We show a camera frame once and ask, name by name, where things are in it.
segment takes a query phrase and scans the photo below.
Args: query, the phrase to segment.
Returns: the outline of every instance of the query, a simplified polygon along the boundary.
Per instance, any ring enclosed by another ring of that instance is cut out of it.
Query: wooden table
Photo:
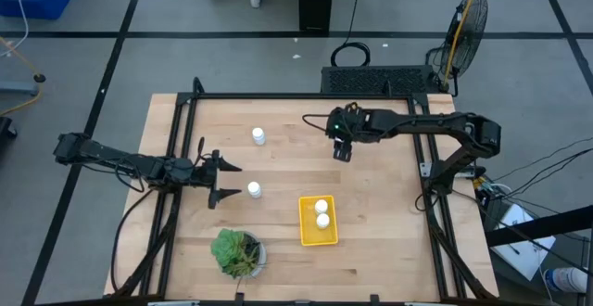
[[[174,101],[175,95],[152,97],[141,153],[165,153]],[[305,113],[329,113],[348,102],[198,101],[190,158],[196,157],[194,147],[205,136],[205,152],[217,148],[226,160],[243,168],[242,172],[221,172],[219,187],[244,191],[209,210],[206,188],[184,189],[167,299],[234,298],[237,281],[223,274],[210,254],[211,241],[222,228],[230,228],[255,234],[268,251],[265,269],[238,288],[246,300],[368,301],[370,294],[379,294],[381,301],[439,300],[425,216],[414,209],[421,188],[412,136],[355,144],[352,161],[344,163],[332,159],[333,141],[301,120]],[[434,113],[454,111],[449,95],[429,96],[429,102]],[[403,101],[363,100],[359,105],[408,113]],[[181,124],[185,124],[186,110]],[[253,143],[253,127],[264,129],[265,146]],[[182,138],[183,126],[177,147]],[[441,159],[459,146],[446,136],[437,136],[436,142]],[[424,152],[428,155],[425,143]],[[261,185],[260,199],[247,193],[251,181]],[[466,180],[457,180],[454,188],[466,194],[473,191]],[[300,244],[297,200],[314,195],[334,195],[340,238],[335,246]],[[140,196],[130,191],[126,209]],[[145,254],[156,198],[151,196],[136,208],[122,229],[116,270],[119,284]],[[448,200],[460,255],[484,286],[498,294],[475,203],[455,195]],[[156,260],[153,291],[160,264]],[[449,295],[454,295],[447,256],[444,266]]]

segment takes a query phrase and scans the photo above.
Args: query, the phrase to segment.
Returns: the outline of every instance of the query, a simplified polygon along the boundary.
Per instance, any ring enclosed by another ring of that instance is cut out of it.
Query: white bottle cap
[[[247,191],[249,191],[249,195],[253,198],[260,198],[261,197],[261,187],[257,182],[251,182],[247,185]]]
[[[256,144],[263,145],[266,142],[266,135],[263,133],[261,128],[253,129],[251,134],[253,135],[253,140],[256,142]]]
[[[325,213],[322,213],[317,216],[317,227],[323,229],[330,225],[330,216]]]
[[[320,199],[315,203],[315,212],[317,212],[317,214],[327,212],[327,201],[325,201],[325,199]]]

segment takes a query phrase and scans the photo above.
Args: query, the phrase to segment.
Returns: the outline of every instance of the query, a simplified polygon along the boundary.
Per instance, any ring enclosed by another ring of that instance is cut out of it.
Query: yellow tray
[[[327,215],[330,216],[330,225],[324,229],[317,227],[315,203],[320,199],[327,201]],[[299,198],[298,216],[300,219],[300,243],[303,246],[335,245],[337,243],[337,221],[333,196]]]

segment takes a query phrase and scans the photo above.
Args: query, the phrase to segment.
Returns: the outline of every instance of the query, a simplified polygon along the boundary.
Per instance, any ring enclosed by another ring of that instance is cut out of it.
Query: gray floor
[[[334,0],[333,31],[346,31],[354,0]],[[460,0],[360,0],[356,31],[443,32]],[[576,32],[593,32],[593,0],[559,0]],[[129,0],[72,0],[57,21],[32,20],[37,32],[117,32]],[[488,0],[489,32],[561,32],[548,0]],[[297,30],[297,0],[140,0],[135,32],[273,32]],[[0,18],[0,32],[21,31],[19,19]],[[357,39],[373,65],[415,65],[442,41]],[[31,38],[21,51],[48,80],[39,103],[12,115],[19,138],[0,159],[0,292],[20,303],[64,186],[68,169],[53,162],[57,135],[82,131],[111,53],[113,39]],[[342,39],[127,39],[107,92],[95,139],[138,148],[149,98],[188,90],[199,76],[210,92],[318,92],[321,67]],[[581,40],[593,59],[593,41]],[[358,64],[345,51],[340,64]],[[0,58],[0,79],[29,80],[14,57]],[[0,96],[5,108],[21,96]],[[484,161],[496,176],[575,139],[593,135],[593,96],[563,40],[484,40],[461,78],[459,110],[503,127],[502,154]],[[571,149],[589,147],[583,144]],[[570,210],[593,203],[584,156],[524,199]],[[537,168],[504,180],[518,186]],[[127,190],[109,175],[83,171],[38,302],[97,298],[103,291],[112,238]],[[548,214],[534,209],[538,214]]]

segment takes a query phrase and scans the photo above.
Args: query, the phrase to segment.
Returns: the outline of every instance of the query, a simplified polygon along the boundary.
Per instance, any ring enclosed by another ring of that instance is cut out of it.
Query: black fan
[[[428,53],[426,53],[426,65],[429,63],[430,56],[435,54],[433,65],[437,66],[438,70],[433,73],[433,78],[438,81],[441,90],[444,92],[448,91],[448,84],[444,85],[444,81],[441,80],[441,77],[446,75],[448,57],[451,52],[451,47],[453,46],[455,32],[461,24],[463,11],[467,6],[468,1],[469,0],[462,0],[460,5],[457,6],[455,15],[453,15],[451,24],[448,27],[445,42],[441,46],[430,49]],[[487,17],[488,2],[486,0],[473,0],[457,38],[457,44],[455,45],[455,52],[451,62],[451,69],[447,77],[447,79],[453,79],[453,82],[455,83],[455,94],[453,96],[457,96],[458,94],[457,78],[470,67],[475,52],[480,45],[480,41],[482,41]],[[440,63],[435,63],[439,52],[441,53]]]

